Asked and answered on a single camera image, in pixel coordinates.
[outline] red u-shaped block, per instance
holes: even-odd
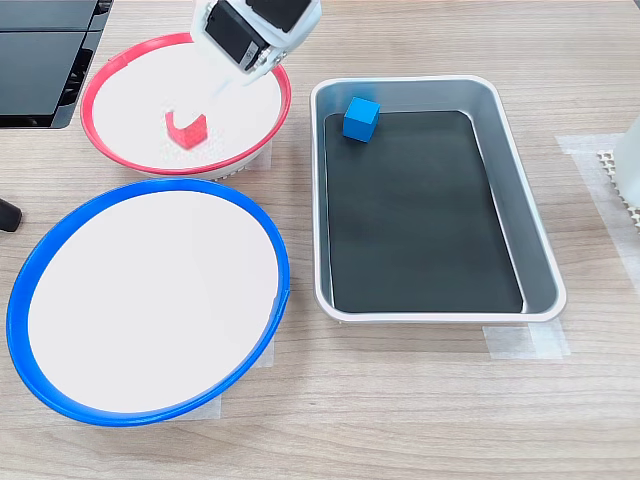
[[[185,150],[191,150],[196,145],[207,139],[207,117],[204,114],[196,118],[191,125],[177,128],[173,123],[173,112],[167,112],[164,116],[167,122],[169,138]]]

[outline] red object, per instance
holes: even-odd
[[[164,116],[167,122],[169,138],[180,145],[185,150],[191,150],[196,145],[200,145],[207,139],[207,117],[200,115],[191,125],[178,128],[173,123],[173,112],[167,112]]]
[[[249,150],[236,155],[235,157],[229,158],[227,160],[222,160],[221,162],[217,162],[211,165],[204,165],[196,168],[183,168],[183,169],[163,169],[163,168],[154,168],[147,167],[145,165],[138,165],[137,163],[132,163],[124,158],[116,155],[112,152],[109,147],[105,145],[105,143],[98,135],[96,131],[95,124],[93,122],[93,102],[96,99],[96,95],[98,91],[104,85],[104,83],[113,75],[125,68],[129,62],[132,62],[138,57],[145,55],[153,50],[157,50],[158,48],[169,47],[171,45],[178,45],[180,43],[192,43],[191,35],[188,33],[174,33],[172,35],[165,35],[163,37],[154,38],[152,40],[148,40],[143,43],[139,43],[138,45],[134,45],[133,47],[125,50],[122,53],[119,53],[115,57],[111,58],[107,64],[102,67],[98,73],[95,74],[87,89],[85,90],[84,97],[82,99],[82,106],[80,108],[80,118],[82,120],[82,127],[84,128],[89,141],[93,143],[93,145],[104,155],[109,157],[114,162],[118,162],[125,167],[132,168],[134,170],[138,170],[146,173],[153,173],[156,175],[194,175],[198,173],[206,173],[214,170],[218,170],[219,168],[227,167],[243,158],[248,157],[249,155],[257,152],[262,147],[264,147],[269,141],[274,137],[280,127],[284,124],[285,119],[287,118],[287,114],[289,113],[289,108],[291,107],[291,83],[289,82],[289,77],[287,76],[287,72],[285,72],[284,68],[281,65],[278,65],[273,69],[273,74],[280,85],[280,90],[282,93],[282,105],[280,107],[280,114],[278,115],[278,120],[276,120],[276,124],[273,126],[271,131],[264,137],[259,143],[251,147]]]

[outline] metal tray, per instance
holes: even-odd
[[[336,114],[353,97],[381,105],[369,144],[340,134]],[[311,123],[315,295],[328,315],[488,324],[560,314],[565,287],[490,83],[328,80],[311,94]]]

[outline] white container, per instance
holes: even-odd
[[[620,195],[632,206],[640,206],[640,117],[616,145],[615,180]]]
[[[153,179],[85,203],[38,243],[7,309],[21,378],[70,418],[134,426],[220,395],[289,296],[275,224],[224,185]]]
[[[212,102],[210,71],[198,69],[200,61],[188,33],[155,38],[110,59],[82,101],[82,125],[91,143],[113,161],[149,176],[218,179],[260,154],[270,157],[270,142],[291,105],[284,68]],[[199,98],[208,138],[186,150],[169,137],[165,113],[175,110],[178,118],[185,106],[199,105],[194,102]],[[270,164],[270,158],[260,163]]]

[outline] silver tray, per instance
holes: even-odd
[[[381,113],[461,112],[473,126],[493,205],[522,297],[518,312],[376,312],[336,308],[331,273],[325,120],[344,114],[353,97]],[[320,307],[351,323],[546,322],[566,304],[566,290],[527,183],[498,93],[473,76],[335,79],[311,94],[314,289]]]

